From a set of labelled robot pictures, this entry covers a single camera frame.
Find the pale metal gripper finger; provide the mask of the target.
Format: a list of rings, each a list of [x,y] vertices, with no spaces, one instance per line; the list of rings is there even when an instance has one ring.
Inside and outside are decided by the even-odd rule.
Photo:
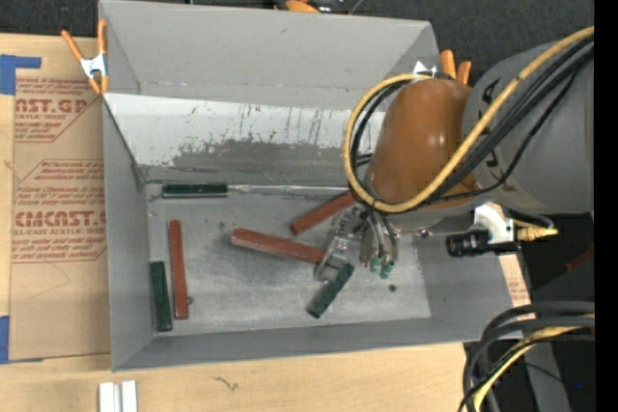
[[[343,237],[334,235],[325,249],[322,260],[314,269],[313,278],[334,280],[348,262],[348,254],[348,242]]]
[[[346,282],[353,272],[354,266],[350,263],[347,252],[334,250],[324,257],[324,282],[334,282],[335,280],[343,280]]]

